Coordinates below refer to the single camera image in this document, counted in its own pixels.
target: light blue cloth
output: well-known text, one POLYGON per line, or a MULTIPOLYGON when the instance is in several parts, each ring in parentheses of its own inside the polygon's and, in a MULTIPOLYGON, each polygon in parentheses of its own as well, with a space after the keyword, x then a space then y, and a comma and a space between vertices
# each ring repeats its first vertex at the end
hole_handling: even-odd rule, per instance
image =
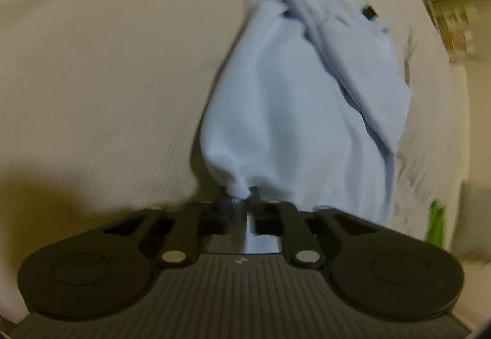
POLYGON ((411 92, 365 0, 250 0, 201 148, 231 196, 332 206, 386 224, 411 92))

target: green fabric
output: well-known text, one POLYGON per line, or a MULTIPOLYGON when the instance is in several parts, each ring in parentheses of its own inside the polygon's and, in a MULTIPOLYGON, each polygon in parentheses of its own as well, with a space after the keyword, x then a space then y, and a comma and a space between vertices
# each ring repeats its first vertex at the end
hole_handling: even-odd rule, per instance
POLYGON ((445 208, 438 201, 430 207, 426 242, 441 248, 445 245, 445 208))

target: wrinkled fabric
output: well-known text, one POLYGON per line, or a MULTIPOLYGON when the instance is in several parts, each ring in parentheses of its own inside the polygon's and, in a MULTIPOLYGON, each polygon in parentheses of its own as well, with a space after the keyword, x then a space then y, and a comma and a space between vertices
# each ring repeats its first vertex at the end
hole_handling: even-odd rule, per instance
POLYGON ((249 2, 203 120, 210 173, 237 198, 256 186, 386 224, 411 99, 388 30, 364 0, 249 2))

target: white bedsheet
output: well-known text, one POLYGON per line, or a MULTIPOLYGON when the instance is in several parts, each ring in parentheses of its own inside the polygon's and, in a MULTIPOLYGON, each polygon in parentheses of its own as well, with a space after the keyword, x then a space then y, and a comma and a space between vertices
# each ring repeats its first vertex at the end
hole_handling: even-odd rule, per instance
MULTIPOLYGON (((451 154, 453 81, 423 5, 368 1, 413 99, 421 92, 401 152, 451 154), (438 111, 418 125, 427 107, 438 111)), ((15 278, 31 252, 123 209, 196 193, 196 129, 243 20, 243 0, 0 0, 1 315, 26 315, 15 278)), ((415 234, 412 210, 445 194, 453 167, 440 156, 432 171, 402 163, 412 200, 400 192, 398 229, 415 234)))

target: white wall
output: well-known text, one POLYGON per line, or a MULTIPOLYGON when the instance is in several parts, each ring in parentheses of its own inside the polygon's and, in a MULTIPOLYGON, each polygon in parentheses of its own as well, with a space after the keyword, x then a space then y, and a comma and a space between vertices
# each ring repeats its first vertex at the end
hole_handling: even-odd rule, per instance
MULTIPOLYGON (((470 182, 491 187, 491 0, 472 2, 478 12, 478 21, 472 26, 476 55, 465 62, 470 99, 470 182)), ((471 325, 479 325, 491 316, 491 265, 463 264, 466 281, 456 312, 471 325)))

